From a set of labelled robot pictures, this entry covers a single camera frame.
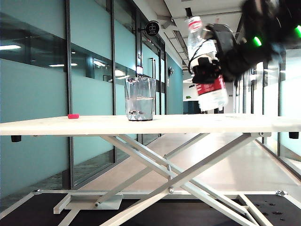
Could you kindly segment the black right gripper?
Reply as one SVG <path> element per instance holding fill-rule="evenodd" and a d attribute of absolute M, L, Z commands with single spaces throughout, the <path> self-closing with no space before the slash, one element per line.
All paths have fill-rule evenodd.
<path fill-rule="evenodd" d="M 231 29 L 226 24 L 207 24 L 203 38 L 217 41 L 217 57 L 211 62 L 208 57 L 199 57 L 198 64 L 193 66 L 193 83 L 213 84 L 223 75 L 225 82 L 238 80 L 251 67 L 243 58 L 241 46 L 236 42 Z"/>

